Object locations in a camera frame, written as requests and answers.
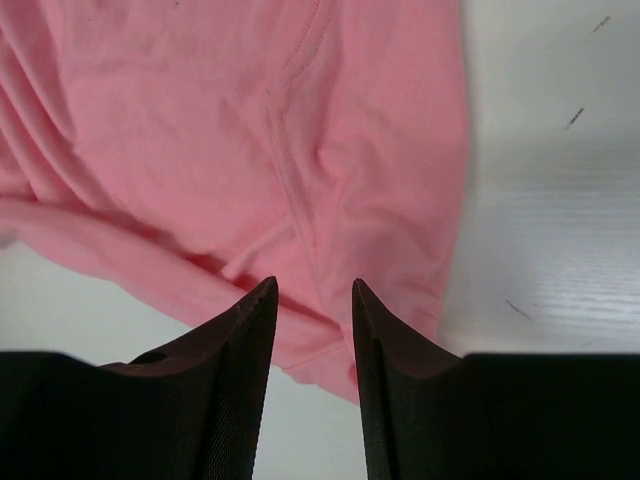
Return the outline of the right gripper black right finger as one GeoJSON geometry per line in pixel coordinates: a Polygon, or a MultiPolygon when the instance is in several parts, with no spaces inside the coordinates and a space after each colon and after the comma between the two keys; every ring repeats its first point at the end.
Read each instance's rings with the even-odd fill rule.
{"type": "Polygon", "coordinates": [[[353,340],[371,479],[635,479],[635,354],[456,356],[362,280],[353,340]]]}

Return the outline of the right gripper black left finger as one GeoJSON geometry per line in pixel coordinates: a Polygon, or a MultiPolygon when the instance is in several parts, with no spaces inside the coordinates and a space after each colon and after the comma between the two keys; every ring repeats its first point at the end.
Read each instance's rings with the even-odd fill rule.
{"type": "Polygon", "coordinates": [[[271,364],[278,285],[128,363],[1,356],[5,479],[248,479],[271,364]]]}

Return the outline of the light pink t shirt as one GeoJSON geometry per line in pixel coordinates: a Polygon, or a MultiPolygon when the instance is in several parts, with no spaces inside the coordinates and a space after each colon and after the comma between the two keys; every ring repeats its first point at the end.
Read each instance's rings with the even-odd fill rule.
{"type": "Polygon", "coordinates": [[[456,1],[5,1],[1,229],[358,398],[351,291],[433,338],[469,150],[456,1]]]}

